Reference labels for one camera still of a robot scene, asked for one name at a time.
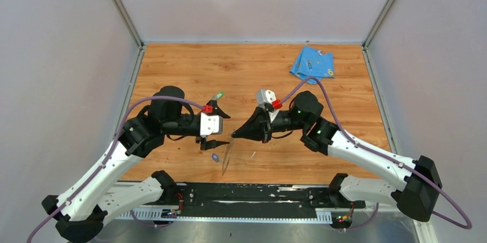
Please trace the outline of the key with blue tag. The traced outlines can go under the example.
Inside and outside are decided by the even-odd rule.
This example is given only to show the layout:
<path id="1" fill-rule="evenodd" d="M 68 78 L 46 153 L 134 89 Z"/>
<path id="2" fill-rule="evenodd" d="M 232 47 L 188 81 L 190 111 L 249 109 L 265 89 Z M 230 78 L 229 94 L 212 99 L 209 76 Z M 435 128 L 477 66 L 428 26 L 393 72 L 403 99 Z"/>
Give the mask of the key with blue tag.
<path id="1" fill-rule="evenodd" d="M 214 160 L 216 163 L 220 162 L 220 158 L 219 158 L 219 156 L 218 156 L 216 153 L 213 153 L 213 154 L 211 155 L 211 158 L 212 158 L 212 159 L 213 159 L 213 160 Z"/>

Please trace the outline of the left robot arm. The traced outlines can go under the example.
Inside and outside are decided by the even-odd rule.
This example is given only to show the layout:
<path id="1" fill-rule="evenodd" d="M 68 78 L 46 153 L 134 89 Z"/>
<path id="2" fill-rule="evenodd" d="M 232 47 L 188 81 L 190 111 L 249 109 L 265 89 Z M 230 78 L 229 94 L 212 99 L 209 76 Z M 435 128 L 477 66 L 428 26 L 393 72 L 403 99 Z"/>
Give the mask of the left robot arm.
<path id="1" fill-rule="evenodd" d="M 165 171 L 109 194 L 121 176 L 162 146 L 166 138 L 194 137 L 203 151 L 222 145 L 210 139 L 223 132 L 227 118 L 216 98 L 199 105 L 187 100 L 182 89 L 165 86 L 138 104 L 141 111 L 134 118 L 124 115 L 100 159 L 64 193 L 42 201 L 44 210 L 56 221 L 56 230 L 69 242 L 89 242 L 114 218 L 140 205 L 181 200 L 176 182 Z"/>

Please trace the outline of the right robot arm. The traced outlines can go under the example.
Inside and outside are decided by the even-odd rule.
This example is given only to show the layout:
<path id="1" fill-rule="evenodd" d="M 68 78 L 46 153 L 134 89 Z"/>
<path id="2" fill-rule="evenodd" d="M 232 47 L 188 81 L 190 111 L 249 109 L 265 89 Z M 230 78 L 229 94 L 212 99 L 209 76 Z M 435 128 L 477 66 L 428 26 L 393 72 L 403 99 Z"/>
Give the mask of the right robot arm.
<path id="1" fill-rule="evenodd" d="M 348 134 L 321 116 L 324 106 L 309 91 L 298 93 L 288 110 L 278 108 L 270 90 L 258 91 L 256 98 L 258 105 L 252 116 L 232 138 L 267 143 L 274 133 L 299 130 L 300 141 L 309 150 L 347 160 L 377 175 L 375 179 L 362 179 L 336 174 L 328 191 L 333 206 L 363 200 L 396 206 L 416 221 L 430 220 L 442 188 L 432 159 L 400 156 Z"/>

